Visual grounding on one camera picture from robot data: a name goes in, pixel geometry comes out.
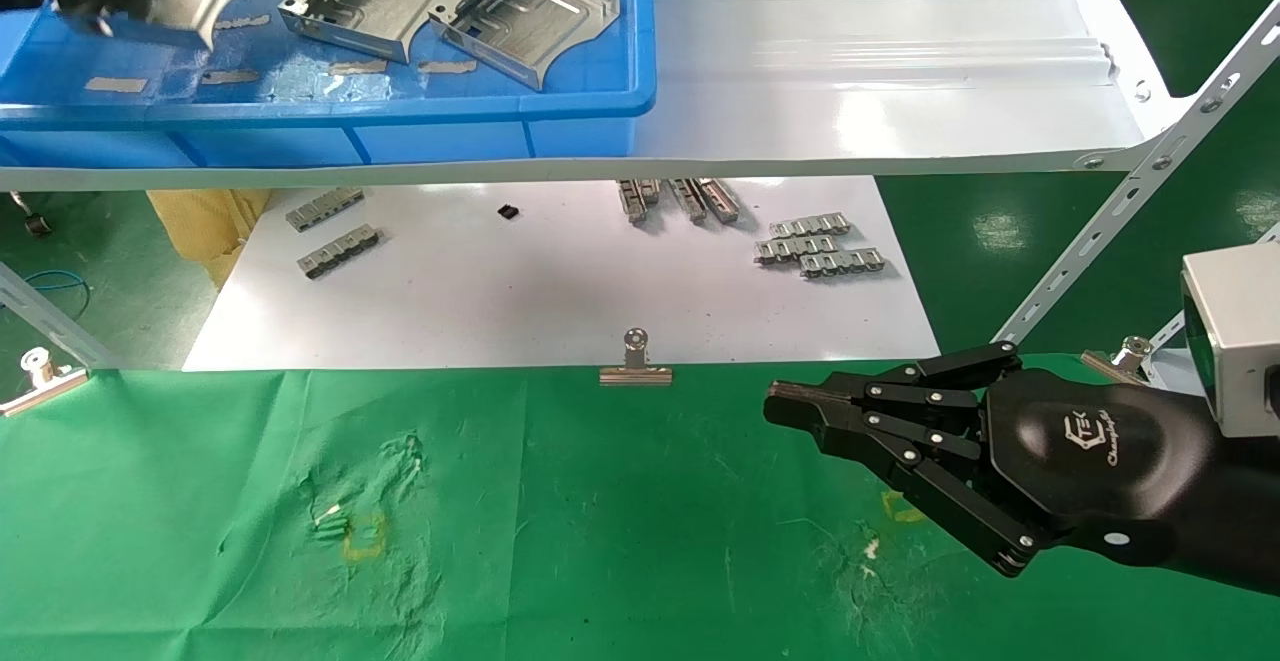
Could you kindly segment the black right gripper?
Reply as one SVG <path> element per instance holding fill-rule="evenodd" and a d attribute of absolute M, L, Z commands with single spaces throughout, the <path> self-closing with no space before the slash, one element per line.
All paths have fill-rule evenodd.
<path fill-rule="evenodd" d="M 767 404 L 765 419 L 863 465 L 1004 576 L 1044 550 L 1044 530 L 1048 547 L 1277 593 L 1276 437 L 1225 436 L 1199 396 L 1020 369 L 1014 343 L 989 343 L 777 380 L 767 398 L 809 404 Z M 989 460 L 1034 523 L 988 497 Z"/>

